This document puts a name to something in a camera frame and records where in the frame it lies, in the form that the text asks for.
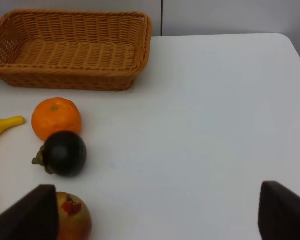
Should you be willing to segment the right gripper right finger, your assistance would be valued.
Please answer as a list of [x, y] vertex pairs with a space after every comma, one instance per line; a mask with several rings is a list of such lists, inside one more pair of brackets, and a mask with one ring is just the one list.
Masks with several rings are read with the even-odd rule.
[[300, 196], [277, 181], [264, 181], [258, 229], [263, 240], [300, 240]]

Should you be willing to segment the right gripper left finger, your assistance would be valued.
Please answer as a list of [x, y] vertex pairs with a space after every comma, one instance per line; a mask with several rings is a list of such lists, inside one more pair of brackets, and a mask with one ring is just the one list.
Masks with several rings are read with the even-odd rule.
[[54, 185], [39, 185], [0, 214], [0, 240], [56, 240], [58, 235]]

